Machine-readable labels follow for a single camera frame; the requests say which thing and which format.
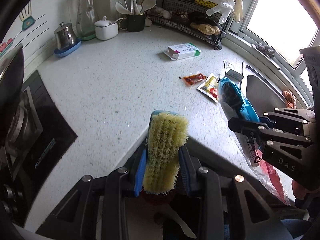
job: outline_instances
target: countertop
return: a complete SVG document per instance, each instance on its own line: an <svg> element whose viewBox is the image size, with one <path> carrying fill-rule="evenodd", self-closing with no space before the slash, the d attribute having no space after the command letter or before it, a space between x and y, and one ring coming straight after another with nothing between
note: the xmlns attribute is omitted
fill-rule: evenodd
<svg viewBox="0 0 320 240"><path fill-rule="evenodd" d="M201 49L200 56L173 61L163 53L187 42ZM239 66L244 61L226 47L214 51L192 36L153 25L139 33L120 31L108 41L85 41L67 57L44 61L38 67L44 85L78 138L42 186L25 229L35 232L83 175L106 176L124 164L156 109L186 116L191 137L254 176L218 104L178 78L197 71L222 74L223 60ZM293 198L291 179L280 177Z"/></svg>

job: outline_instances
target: black mug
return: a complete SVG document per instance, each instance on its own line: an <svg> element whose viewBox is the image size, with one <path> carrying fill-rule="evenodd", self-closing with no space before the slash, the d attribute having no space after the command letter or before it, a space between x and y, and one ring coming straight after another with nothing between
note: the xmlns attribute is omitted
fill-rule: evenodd
<svg viewBox="0 0 320 240"><path fill-rule="evenodd" d="M119 22L119 28L128 32L141 32L144 29L146 15L127 15L126 18Z"/></svg>

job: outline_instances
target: brush bristle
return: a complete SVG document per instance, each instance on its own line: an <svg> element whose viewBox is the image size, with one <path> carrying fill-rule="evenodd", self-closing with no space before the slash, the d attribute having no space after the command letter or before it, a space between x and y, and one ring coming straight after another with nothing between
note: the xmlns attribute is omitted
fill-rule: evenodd
<svg viewBox="0 0 320 240"><path fill-rule="evenodd" d="M153 194L171 191L179 172L179 147L187 139L188 120L162 112L152 116L148 132L148 161L143 187Z"/></svg>

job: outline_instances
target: window sill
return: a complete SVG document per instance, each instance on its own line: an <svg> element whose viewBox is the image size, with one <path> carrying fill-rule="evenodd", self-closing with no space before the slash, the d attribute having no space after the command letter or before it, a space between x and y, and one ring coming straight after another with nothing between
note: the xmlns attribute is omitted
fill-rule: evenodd
<svg viewBox="0 0 320 240"><path fill-rule="evenodd" d="M254 67L270 78L282 91L291 91L296 96L300 105L300 107L297 105L297 108L306 109L309 106L310 102L307 95L303 91L300 93L302 89L298 89L300 85L294 77L291 76L287 70L282 69L274 60L258 51L253 44L248 43L243 38L231 32L227 33L226 39L222 39L222 43L246 58Z"/></svg>

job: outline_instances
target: glass pitcher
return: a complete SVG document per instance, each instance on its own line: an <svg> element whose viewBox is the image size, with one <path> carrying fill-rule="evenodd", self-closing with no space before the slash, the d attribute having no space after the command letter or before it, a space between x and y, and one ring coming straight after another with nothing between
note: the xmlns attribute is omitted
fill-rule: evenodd
<svg viewBox="0 0 320 240"><path fill-rule="evenodd" d="M95 34L94 23L97 17L93 9L93 0L79 0L76 29L78 37L86 38Z"/></svg>

